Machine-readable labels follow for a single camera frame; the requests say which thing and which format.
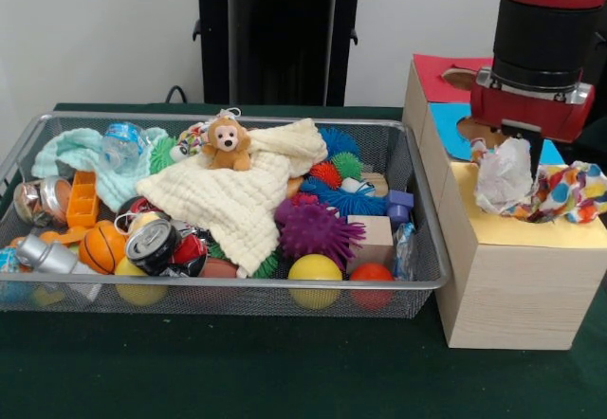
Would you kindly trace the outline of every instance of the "orange ball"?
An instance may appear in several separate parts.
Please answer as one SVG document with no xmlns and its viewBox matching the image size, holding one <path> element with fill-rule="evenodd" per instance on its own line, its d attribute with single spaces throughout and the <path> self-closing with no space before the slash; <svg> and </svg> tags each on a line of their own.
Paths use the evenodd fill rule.
<svg viewBox="0 0 607 419">
<path fill-rule="evenodd" d="M 366 263 L 361 264 L 350 275 L 352 282 L 393 282 L 394 278 L 390 271 L 381 264 Z M 394 291 L 381 290 L 357 290 L 350 291 L 353 301 L 366 310 L 377 311 L 388 305 Z"/>
<path fill-rule="evenodd" d="M 86 233 L 80 244 L 80 261 L 100 274 L 113 274 L 124 258 L 125 244 L 126 238 L 111 222 L 99 222 Z"/>
</svg>

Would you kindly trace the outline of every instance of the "black stand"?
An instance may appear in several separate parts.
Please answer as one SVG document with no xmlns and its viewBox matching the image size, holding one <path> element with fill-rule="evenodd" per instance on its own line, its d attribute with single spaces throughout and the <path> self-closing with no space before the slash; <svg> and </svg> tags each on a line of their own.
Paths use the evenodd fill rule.
<svg viewBox="0 0 607 419">
<path fill-rule="evenodd" d="M 343 106 L 358 0 L 199 0 L 206 103 Z"/>
</svg>

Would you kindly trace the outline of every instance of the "yellow ball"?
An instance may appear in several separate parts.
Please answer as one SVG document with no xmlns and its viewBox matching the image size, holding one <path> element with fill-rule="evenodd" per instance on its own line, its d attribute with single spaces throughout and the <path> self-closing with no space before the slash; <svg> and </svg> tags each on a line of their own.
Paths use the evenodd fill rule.
<svg viewBox="0 0 607 419">
<path fill-rule="evenodd" d="M 141 213 L 133 222 L 131 222 L 131 226 L 129 227 L 130 234 L 133 234 L 138 229 L 145 227 L 148 223 L 158 220 L 159 218 L 160 216 L 155 212 Z"/>
<path fill-rule="evenodd" d="M 288 272 L 289 280 L 341 281 L 337 264 L 323 255 L 306 255 L 295 262 Z M 339 289 L 289 289 L 291 296 L 301 307 L 322 310 L 340 296 Z"/>
<path fill-rule="evenodd" d="M 128 258 L 122 258 L 122 261 L 116 266 L 114 275 L 133 275 L 145 276 L 147 274 L 132 264 Z M 155 304 L 161 301 L 169 290 L 167 285 L 148 285 L 148 284 L 117 284 L 116 290 L 121 298 L 138 307 Z"/>
</svg>

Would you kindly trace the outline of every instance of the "mint green towel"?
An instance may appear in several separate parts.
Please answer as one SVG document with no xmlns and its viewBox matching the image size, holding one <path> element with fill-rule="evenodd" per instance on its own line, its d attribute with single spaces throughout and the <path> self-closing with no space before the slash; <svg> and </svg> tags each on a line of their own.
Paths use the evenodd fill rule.
<svg viewBox="0 0 607 419">
<path fill-rule="evenodd" d="M 59 162 L 77 171 L 92 171 L 97 176 L 97 195 L 112 211 L 117 212 L 122 203 L 137 196 L 135 185 L 140 179 L 150 175 L 150 155 L 156 144 L 167 137 L 161 128 L 149 128 L 145 135 L 152 141 L 144 151 L 137 169 L 128 176 L 105 169 L 100 162 L 103 136 L 89 128 L 79 128 L 64 132 L 51 139 L 36 155 L 31 169 L 34 177 L 61 175 Z"/>
</svg>

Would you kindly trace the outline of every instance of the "silver canister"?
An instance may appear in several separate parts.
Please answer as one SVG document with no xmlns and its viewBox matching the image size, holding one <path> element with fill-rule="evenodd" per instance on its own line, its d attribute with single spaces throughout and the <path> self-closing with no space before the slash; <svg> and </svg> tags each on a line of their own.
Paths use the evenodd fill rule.
<svg viewBox="0 0 607 419">
<path fill-rule="evenodd" d="M 38 272 L 100 275 L 87 265 L 80 263 L 76 253 L 66 246 L 58 242 L 46 244 L 33 234 L 29 234 L 17 245 L 15 255 L 21 263 L 30 265 Z M 101 291 L 101 285 L 98 283 L 67 283 L 66 285 L 88 302 L 94 302 Z"/>
<path fill-rule="evenodd" d="M 63 227 L 72 187 L 62 177 L 53 175 L 17 185 L 13 203 L 19 217 L 30 225 Z"/>
<path fill-rule="evenodd" d="M 146 274 L 160 275 L 173 255 L 180 235 L 166 220 L 154 220 L 129 237 L 124 252 Z"/>
</svg>

